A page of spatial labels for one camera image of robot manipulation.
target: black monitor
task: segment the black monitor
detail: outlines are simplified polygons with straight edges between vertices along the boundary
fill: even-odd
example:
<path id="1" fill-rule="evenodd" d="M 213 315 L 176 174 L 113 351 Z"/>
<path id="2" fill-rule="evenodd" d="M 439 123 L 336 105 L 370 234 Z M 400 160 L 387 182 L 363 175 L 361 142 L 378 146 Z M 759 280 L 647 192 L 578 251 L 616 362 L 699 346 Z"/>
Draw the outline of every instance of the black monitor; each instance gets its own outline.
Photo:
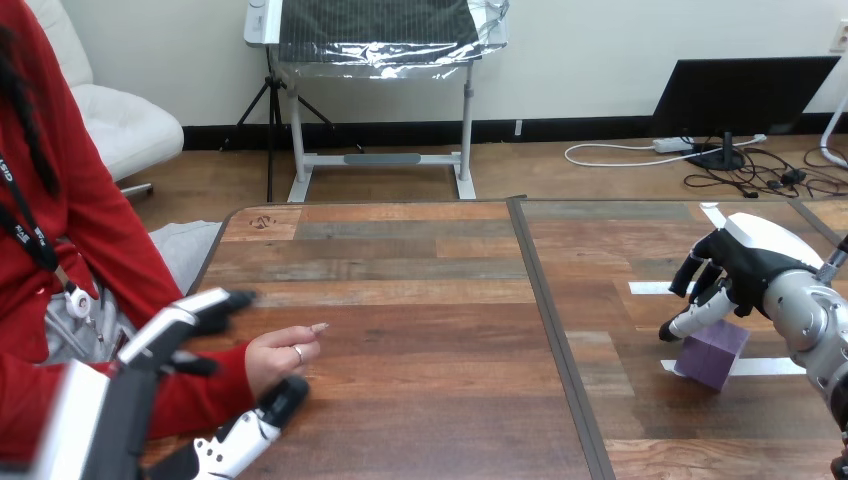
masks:
<path id="1" fill-rule="evenodd" d="M 678 60 L 654 111 L 653 133 L 713 135 L 722 140 L 723 149 L 689 161 L 735 170 L 744 162 L 733 150 L 733 135 L 790 131 L 840 58 Z M 694 151 L 716 148 L 698 145 Z"/>

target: human hand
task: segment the human hand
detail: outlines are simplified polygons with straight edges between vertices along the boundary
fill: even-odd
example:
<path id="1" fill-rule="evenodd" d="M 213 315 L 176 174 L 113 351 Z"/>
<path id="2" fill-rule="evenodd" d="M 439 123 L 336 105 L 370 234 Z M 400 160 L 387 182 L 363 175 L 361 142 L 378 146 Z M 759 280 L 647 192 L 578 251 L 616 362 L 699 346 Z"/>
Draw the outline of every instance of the human hand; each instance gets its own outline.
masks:
<path id="1" fill-rule="evenodd" d="M 311 327 L 289 327 L 253 339 L 244 354 L 253 398 L 258 401 L 287 376 L 302 374 L 321 352 L 318 336 L 329 326 L 319 323 Z"/>

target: white office chair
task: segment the white office chair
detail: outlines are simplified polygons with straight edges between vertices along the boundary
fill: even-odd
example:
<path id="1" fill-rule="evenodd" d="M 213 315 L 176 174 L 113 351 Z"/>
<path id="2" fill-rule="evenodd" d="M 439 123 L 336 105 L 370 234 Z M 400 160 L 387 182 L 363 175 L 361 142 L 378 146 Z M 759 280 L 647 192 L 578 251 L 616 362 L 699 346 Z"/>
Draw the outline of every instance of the white office chair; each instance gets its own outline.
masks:
<path id="1" fill-rule="evenodd" d="M 26 2 L 50 39 L 86 130 L 112 178 L 121 180 L 179 155 L 183 130 L 176 118 L 141 97 L 93 84 L 88 57 L 60 0 Z M 148 183 L 123 192 L 152 188 Z"/>

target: red sweater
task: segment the red sweater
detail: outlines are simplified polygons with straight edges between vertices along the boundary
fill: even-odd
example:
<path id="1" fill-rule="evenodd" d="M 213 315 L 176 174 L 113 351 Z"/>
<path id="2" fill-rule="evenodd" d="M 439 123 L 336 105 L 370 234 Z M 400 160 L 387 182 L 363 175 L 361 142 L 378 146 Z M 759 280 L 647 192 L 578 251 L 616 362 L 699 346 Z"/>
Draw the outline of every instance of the red sweater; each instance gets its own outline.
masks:
<path id="1" fill-rule="evenodd" d="M 0 153 L 70 279 L 94 294 L 96 275 L 141 327 L 182 295 L 101 162 L 50 43 L 23 0 L 0 1 L 0 25 L 17 36 L 13 63 L 29 85 L 41 147 L 59 178 L 60 194 L 53 198 L 42 186 L 17 116 L 2 97 Z M 0 204 L 19 213 L 2 182 Z M 60 237 L 72 243 L 56 242 Z M 58 283 L 0 229 L 0 460 L 31 459 L 61 379 L 61 366 L 35 365 L 47 358 L 44 314 Z M 209 354 L 221 367 L 211 378 L 164 380 L 151 437 L 209 428 L 250 408 L 244 354 L 245 346 Z M 106 365 L 96 367 L 105 371 Z"/>

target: white robotic hand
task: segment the white robotic hand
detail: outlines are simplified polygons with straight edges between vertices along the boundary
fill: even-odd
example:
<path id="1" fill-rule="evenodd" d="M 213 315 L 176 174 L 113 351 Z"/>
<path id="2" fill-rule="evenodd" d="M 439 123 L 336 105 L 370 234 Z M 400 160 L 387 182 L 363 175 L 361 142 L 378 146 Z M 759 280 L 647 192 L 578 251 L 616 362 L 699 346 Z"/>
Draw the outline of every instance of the white robotic hand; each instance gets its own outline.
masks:
<path id="1" fill-rule="evenodd" d="M 848 302 L 830 281 L 848 258 L 848 237 L 827 262 L 803 240 L 767 220 L 737 213 L 699 240 L 678 270 L 671 290 L 686 295 L 706 262 L 690 304 L 663 324 L 659 337 L 672 342 L 756 308 L 786 340 L 790 358 L 806 368 L 839 428 L 848 429 Z M 848 445 L 848 434 L 843 433 Z M 848 455 L 834 460 L 834 477 L 848 479 Z"/>
<path id="2" fill-rule="evenodd" d="M 195 439 L 148 470 L 148 478 L 236 478 L 280 436 L 308 392 L 309 385 L 300 377 L 283 380 L 259 406 L 221 427 L 212 441 Z"/>
<path id="3" fill-rule="evenodd" d="M 138 461 L 159 380 L 174 372 L 211 375 L 217 367 L 211 360 L 178 351 L 179 346 L 190 337 L 224 331 L 229 314 L 248 306 L 253 298 L 252 292 L 218 288 L 174 302 L 121 349 L 108 381 L 82 364 L 69 368 L 58 396 L 67 401 L 55 407 L 33 478 L 235 478 L 279 437 L 306 398 L 305 380 L 283 380 L 255 409 L 219 429 L 214 440 L 194 441 L 146 476 Z"/>

